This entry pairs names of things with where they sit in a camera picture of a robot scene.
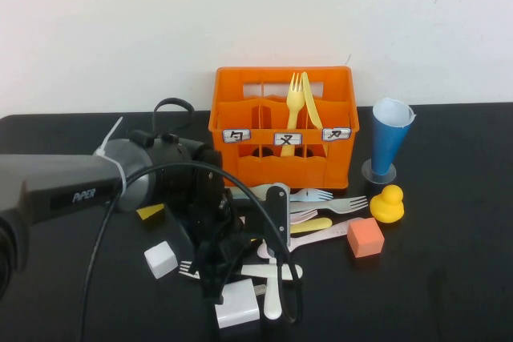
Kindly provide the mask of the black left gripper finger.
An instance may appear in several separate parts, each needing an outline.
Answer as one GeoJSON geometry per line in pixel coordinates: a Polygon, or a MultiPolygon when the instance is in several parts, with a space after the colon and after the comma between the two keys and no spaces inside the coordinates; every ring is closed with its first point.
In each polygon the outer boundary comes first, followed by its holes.
{"type": "Polygon", "coordinates": [[[236,266],[248,247],[249,237],[244,233],[231,234],[224,239],[224,256],[227,264],[231,268],[236,266]]]}
{"type": "Polygon", "coordinates": [[[201,245],[198,250],[198,272],[204,298],[212,304],[224,302],[224,256],[218,247],[201,245]]]}

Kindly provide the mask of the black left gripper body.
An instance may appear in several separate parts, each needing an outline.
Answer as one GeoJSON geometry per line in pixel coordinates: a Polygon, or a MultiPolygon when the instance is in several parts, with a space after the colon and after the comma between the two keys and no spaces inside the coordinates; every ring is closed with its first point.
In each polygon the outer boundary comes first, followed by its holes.
{"type": "Polygon", "coordinates": [[[185,165],[191,174],[184,209],[184,228],[195,248],[247,248],[234,199],[226,191],[227,175],[215,165],[185,165]]]}

